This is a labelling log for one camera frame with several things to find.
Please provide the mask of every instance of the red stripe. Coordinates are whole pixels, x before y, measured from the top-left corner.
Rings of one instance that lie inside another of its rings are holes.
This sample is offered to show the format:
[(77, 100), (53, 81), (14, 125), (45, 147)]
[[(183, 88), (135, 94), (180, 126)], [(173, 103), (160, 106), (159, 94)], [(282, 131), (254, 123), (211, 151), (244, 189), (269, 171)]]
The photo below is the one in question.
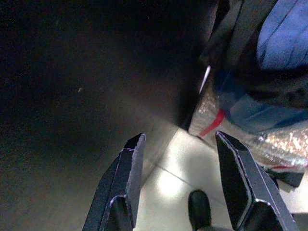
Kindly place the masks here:
[(205, 128), (202, 132), (200, 132), (199, 136), (203, 137), (206, 134), (208, 134), (210, 131), (212, 131), (213, 129), (217, 128), (221, 124), (221, 122), (224, 120), (224, 118), (225, 118), (225, 112), (220, 109), (213, 123), (209, 125), (207, 128)]

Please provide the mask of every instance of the white tile floor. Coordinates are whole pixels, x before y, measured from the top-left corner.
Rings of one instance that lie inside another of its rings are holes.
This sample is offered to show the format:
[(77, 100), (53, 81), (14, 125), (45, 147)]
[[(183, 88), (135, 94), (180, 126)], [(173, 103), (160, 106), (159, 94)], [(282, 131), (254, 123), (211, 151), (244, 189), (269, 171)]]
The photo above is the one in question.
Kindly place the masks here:
[(212, 224), (231, 228), (218, 154), (179, 129), (141, 190), (135, 231), (190, 231), (187, 199), (194, 189), (209, 198)]

